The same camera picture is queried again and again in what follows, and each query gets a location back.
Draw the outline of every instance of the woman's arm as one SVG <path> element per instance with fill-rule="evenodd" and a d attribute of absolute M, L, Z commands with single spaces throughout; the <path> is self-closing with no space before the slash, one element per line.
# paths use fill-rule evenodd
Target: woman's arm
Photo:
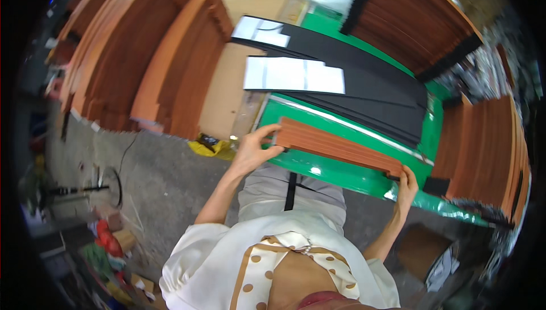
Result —
<path fill-rule="evenodd" d="M 246 135 L 242 139 L 233 163 L 231 163 L 229 169 L 218 182 L 216 189 L 208 198 L 205 206 L 203 206 L 197 215 L 195 224 L 223 224 L 226 221 L 229 205 L 242 178 L 268 159 L 276 157 L 283 152 L 284 148 L 278 145 L 266 150 L 262 149 L 262 143 L 268 141 L 264 137 L 280 128 L 279 124 L 270 124 Z"/>
<path fill-rule="evenodd" d="M 385 262 L 392 244 L 400 234 L 402 227 L 404 227 L 406 217 L 418 190 L 419 186 L 415 180 L 415 174 L 413 174 L 413 171 L 405 165 L 402 175 L 400 176 L 398 198 L 394 205 L 392 218 L 379 237 L 362 252 L 362 255 L 366 260 L 378 258 L 382 262 Z"/>

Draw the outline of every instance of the black belt strap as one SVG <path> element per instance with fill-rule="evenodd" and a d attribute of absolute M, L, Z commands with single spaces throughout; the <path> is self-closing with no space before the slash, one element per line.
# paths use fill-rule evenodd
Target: black belt strap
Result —
<path fill-rule="evenodd" d="M 296 179 L 297 179 L 297 174 L 295 172 L 291 172 L 290 180 L 288 180 L 288 192 L 286 193 L 286 203 L 284 204 L 285 211 L 291 211 L 294 208 L 294 193 L 296 192 Z"/>

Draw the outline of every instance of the yellow plastic bag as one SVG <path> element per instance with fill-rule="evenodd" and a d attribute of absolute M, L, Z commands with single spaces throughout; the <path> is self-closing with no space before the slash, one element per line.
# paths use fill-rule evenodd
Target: yellow plastic bag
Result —
<path fill-rule="evenodd" d="M 229 146 L 229 142 L 224 140 L 219 141 L 212 146 L 214 151 L 197 141 L 188 142 L 188 145 L 196 154 L 201 156 L 217 157 L 225 159 L 226 161 L 233 161 L 233 158 L 235 157 L 235 152 Z"/>

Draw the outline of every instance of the cardboard sheet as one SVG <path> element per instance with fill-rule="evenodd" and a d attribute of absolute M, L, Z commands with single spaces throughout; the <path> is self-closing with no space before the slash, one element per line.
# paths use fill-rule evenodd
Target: cardboard sheet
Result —
<path fill-rule="evenodd" d="M 222 0 L 234 25 L 241 16 L 253 15 L 277 20 L 287 0 Z"/>
<path fill-rule="evenodd" d="M 242 87 L 246 57 L 263 55 L 265 52 L 256 48 L 234 43 L 226 44 L 201 110 L 199 127 L 203 133 L 217 139 L 229 140 L 244 94 Z"/>

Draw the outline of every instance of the woman's hand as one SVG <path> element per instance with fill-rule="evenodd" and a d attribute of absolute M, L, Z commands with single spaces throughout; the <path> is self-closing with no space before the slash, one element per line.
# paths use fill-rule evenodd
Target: woman's hand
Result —
<path fill-rule="evenodd" d="M 280 128 L 280 124 L 270 124 L 244 136 L 228 171 L 236 176 L 245 176 L 268 159 L 280 155 L 284 151 L 282 146 L 275 145 L 266 150 L 262 149 L 263 143 L 270 142 L 265 137 Z"/>
<path fill-rule="evenodd" d="M 411 204 L 413 203 L 413 199 L 415 199 L 417 191 L 419 191 L 419 186 L 417 185 L 415 174 L 408 166 L 402 166 L 402 175 L 400 175 L 400 186 L 398 188 L 396 205 L 404 216 L 410 211 Z"/>

